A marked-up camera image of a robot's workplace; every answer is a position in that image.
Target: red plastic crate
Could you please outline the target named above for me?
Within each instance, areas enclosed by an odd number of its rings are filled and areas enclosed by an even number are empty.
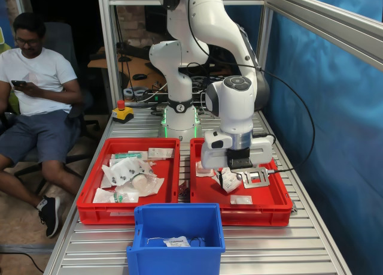
[[[269,186],[245,189],[243,185],[240,185],[228,194],[214,179],[196,177],[196,162],[200,161],[203,142],[203,138],[190,141],[191,203],[219,203],[222,224],[225,226],[288,225],[293,203],[278,173],[269,176]],[[267,169],[276,169],[274,161],[262,166]],[[251,196],[253,205],[230,204],[231,195]]]
[[[158,178],[165,178],[158,194],[140,197],[138,203],[92,203],[112,154],[148,151],[149,148],[173,148],[174,158],[156,161],[152,169]],[[180,141],[175,138],[111,138],[102,146],[85,186],[77,200],[83,224],[134,224],[134,208],[151,203],[177,203],[180,176]]]

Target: blue plastic bin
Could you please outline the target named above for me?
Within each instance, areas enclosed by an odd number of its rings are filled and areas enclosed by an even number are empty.
[[[219,204],[150,204],[137,207],[134,217],[129,275],[220,274],[225,242]],[[191,247],[167,247],[162,239],[180,236]]]

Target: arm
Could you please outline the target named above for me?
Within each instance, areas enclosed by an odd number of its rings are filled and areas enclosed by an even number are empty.
[[[62,85],[64,87],[64,91],[55,92],[50,90],[42,89],[41,98],[62,102],[66,104],[76,104],[82,103],[83,97],[81,96],[80,86],[78,85],[77,79],[73,79],[68,81]]]
[[[11,85],[0,80],[0,114],[3,114],[8,107],[8,99],[11,93]]]
[[[15,86],[14,88],[15,90],[24,92],[30,97],[44,98],[66,104],[82,103],[83,98],[81,96],[81,90],[80,86],[78,85],[77,79],[70,80],[64,83],[62,86],[64,87],[64,90],[61,92],[39,88],[32,82],[27,82],[24,86]]]

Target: gray shorts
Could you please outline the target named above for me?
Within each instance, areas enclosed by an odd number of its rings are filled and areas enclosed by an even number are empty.
[[[15,124],[0,136],[0,154],[13,164],[37,147],[38,162],[66,161],[79,134],[78,119],[68,118],[63,110],[32,116],[17,116]]]

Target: blue backdrop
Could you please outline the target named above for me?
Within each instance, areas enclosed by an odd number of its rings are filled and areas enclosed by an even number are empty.
[[[4,36],[5,43],[10,47],[14,47],[11,26],[7,14],[7,6],[5,0],[0,0],[0,27]]]
[[[383,0],[320,1],[382,20]],[[245,12],[232,17],[243,20]],[[259,28],[256,20],[242,25]],[[266,70],[290,84],[312,113],[315,148],[297,173],[348,266],[353,274],[383,274],[383,73],[279,14]],[[311,145],[309,117],[291,91],[268,80],[265,114],[296,164]]]

